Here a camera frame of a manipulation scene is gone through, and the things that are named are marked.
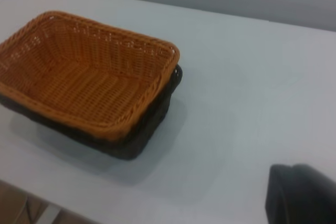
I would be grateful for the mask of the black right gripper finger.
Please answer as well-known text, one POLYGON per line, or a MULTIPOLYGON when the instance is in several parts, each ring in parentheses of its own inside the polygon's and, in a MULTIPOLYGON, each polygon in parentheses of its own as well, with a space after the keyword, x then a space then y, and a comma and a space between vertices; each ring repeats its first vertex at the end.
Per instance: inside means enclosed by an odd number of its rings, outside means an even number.
POLYGON ((335 181, 305 164, 274 164, 265 211, 269 223, 335 223, 335 181))

